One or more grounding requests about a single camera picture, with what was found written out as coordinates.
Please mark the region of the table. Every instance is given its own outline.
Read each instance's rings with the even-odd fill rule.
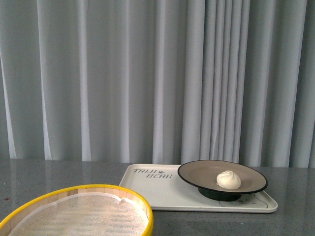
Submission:
[[[46,193],[76,185],[119,185],[128,163],[0,160],[0,221]],[[278,203],[270,214],[154,211],[154,235],[315,235],[315,169],[254,168]]]

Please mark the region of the white tray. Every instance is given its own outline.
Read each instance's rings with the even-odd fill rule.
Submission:
[[[177,174],[180,165],[130,165],[120,186],[141,194],[152,210],[271,213],[278,204],[265,191],[243,195],[234,202],[208,199]]]

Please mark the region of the plate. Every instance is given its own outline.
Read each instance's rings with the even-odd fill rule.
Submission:
[[[217,176],[224,171],[233,171],[239,176],[241,186],[238,189],[229,190],[217,185]],[[202,195],[218,201],[235,201],[243,194],[260,192],[268,186],[268,180],[260,172],[228,161],[188,162],[178,168],[178,175],[187,183],[196,186]]]

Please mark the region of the white curtain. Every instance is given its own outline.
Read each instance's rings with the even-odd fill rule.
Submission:
[[[312,0],[2,0],[0,60],[0,158],[315,167]]]

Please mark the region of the yellow rim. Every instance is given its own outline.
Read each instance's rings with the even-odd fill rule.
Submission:
[[[149,222],[148,225],[145,229],[145,231],[143,232],[144,236],[149,236],[152,234],[153,231],[153,213],[150,207],[150,204],[148,203],[148,201],[142,197],[140,194],[132,191],[131,189],[128,188],[124,188],[124,187],[120,187],[120,186],[116,186],[116,185],[110,185],[110,184],[87,184],[87,185],[79,185],[79,186],[74,186],[74,187],[69,187],[69,188],[64,188],[64,189],[60,189],[51,193],[47,193],[45,195],[42,195],[38,198],[35,198],[31,201],[29,201],[28,203],[25,203],[24,205],[20,206],[19,208],[17,208],[15,211],[13,211],[11,214],[9,214],[6,218],[4,218],[1,222],[0,222],[0,230],[3,228],[3,226],[8,223],[16,214],[18,214],[19,212],[23,211],[24,209],[28,208],[29,206],[33,205],[34,203],[37,203],[45,198],[49,198],[51,196],[63,193],[63,192],[68,192],[71,190],[76,190],[76,189],[82,189],[82,188],[114,188],[114,189],[119,189],[119,190],[123,190],[129,193],[132,193],[134,195],[136,195],[138,198],[140,198],[144,204],[147,206],[147,208],[149,209]]]

